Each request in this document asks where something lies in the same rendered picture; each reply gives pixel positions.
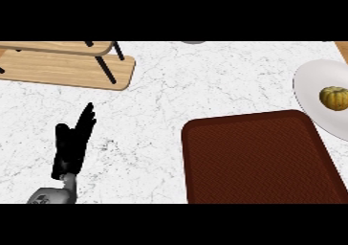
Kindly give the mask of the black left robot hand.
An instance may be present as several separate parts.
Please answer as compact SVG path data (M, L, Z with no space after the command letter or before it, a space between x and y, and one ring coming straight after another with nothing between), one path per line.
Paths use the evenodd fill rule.
M51 178L56 180L67 173L79 174L81 172L95 123L94 104L89 103L81 113L76 127L70 128L66 123L56 126L57 152L51 172Z

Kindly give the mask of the dark brown tray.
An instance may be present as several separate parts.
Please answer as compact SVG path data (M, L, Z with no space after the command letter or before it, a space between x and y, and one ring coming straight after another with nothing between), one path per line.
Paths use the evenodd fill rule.
M181 140L191 204L348 204L330 154L301 111L196 119Z

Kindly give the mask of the white plate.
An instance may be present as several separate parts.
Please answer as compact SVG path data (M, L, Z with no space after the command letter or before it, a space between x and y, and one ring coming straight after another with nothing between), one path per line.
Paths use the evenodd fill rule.
M332 86L348 89L348 64L326 59L304 63L293 78L301 108L320 127L348 141L348 108L333 111L320 101L321 90Z

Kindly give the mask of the yellow-green squash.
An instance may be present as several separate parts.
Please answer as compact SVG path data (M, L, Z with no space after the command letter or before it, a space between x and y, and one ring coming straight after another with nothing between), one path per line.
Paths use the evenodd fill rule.
M320 101L333 111L348 109L348 89L338 86L326 87L320 92Z

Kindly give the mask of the wooden tiered rack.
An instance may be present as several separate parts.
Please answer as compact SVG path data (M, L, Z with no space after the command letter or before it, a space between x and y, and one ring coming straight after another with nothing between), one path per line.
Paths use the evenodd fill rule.
M0 41L0 79L125 90L137 61L116 41Z

